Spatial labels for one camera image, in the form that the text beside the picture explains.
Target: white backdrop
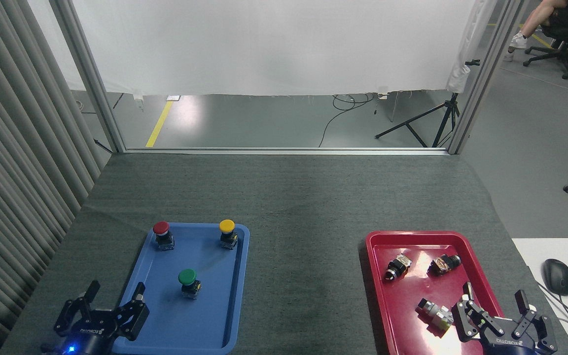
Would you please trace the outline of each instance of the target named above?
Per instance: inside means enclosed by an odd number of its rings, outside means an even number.
[[[461,92],[496,0],[74,0],[109,92]],[[84,90],[48,0],[30,0]]]

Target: gray curtain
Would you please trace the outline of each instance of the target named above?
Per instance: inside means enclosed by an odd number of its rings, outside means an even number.
[[[100,164],[27,0],[0,0],[0,347]]]

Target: person's leg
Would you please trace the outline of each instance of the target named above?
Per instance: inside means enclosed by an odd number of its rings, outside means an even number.
[[[525,24],[521,28],[521,34],[523,34],[525,38],[534,34],[541,23],[548,21],[554,9],[566,7],[567,3],[568,0],[543,0],[525,21]]]
[[[503,60],[508,62],[512,61],[514,49],[527,48],[527,38],[536,32],[539,25],[548,25],[549,16],[551,16],[555,9],[566,7],[567,4],[568,0],[543,0],[527,17],[519,33],[515,34],[512,38],[510,46],[507,48],[507,53],[503,56]]]

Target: gray carpet table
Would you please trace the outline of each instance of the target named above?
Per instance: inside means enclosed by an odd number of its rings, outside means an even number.
[[[63,303],[93,279],[93,306],[113,308],[155,222],[225,218],[251,231],[233,354],[388,353],[364,244],[377,230],[459,232],[507,317],[518,317],[519,288],[554,316],[458,156],[126,154],[109,160],[1,354],[58,342]]]

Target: black mouse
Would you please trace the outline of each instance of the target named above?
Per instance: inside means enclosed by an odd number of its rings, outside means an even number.
[[[553,293],[568,295],[568,266],[556,259],[547,259],[543,263],[545,286]]]

